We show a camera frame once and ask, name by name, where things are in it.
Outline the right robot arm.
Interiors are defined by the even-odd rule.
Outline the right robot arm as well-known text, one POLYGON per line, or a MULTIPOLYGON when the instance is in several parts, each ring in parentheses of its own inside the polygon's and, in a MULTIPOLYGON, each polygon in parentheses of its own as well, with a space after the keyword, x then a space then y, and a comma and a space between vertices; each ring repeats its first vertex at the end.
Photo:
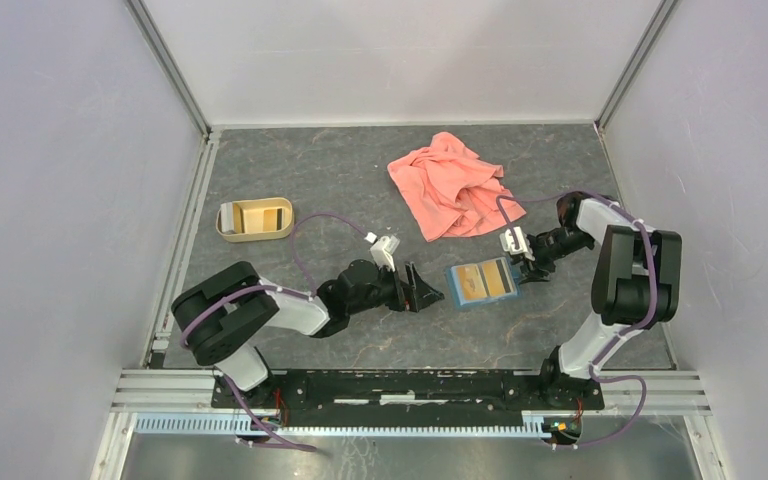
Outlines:
POLYGON ((606 361, 628 340, 668 322, 679 304, 682 238, 650 227, 618 202, 573 191, 556 203, 559 225, 537 235, 519 228, 510 258, 524 283, 545 282, 557 261, 582 249, 599 251, 590 290, 591 312, 578 331, 541 367, 540 400, 562 408, 577 384, 595 382, 606 361))

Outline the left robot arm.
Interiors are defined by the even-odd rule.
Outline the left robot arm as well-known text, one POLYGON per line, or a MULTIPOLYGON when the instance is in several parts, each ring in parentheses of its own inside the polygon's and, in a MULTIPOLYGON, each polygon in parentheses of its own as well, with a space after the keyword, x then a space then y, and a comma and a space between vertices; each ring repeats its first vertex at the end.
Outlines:
POLYGON ((262 328, 326 338, 346 329, 358 313, 380 307, 417 313, 443 298, 413 263, 400 271, 354 260, 308 293, 268 281, 251 263, 239 261, 181 293, 171 314, 181 346, 196 363, 218 369, 231 379, 238 397, 257 408, 274 394, 271 371, 251 342, 262 328))

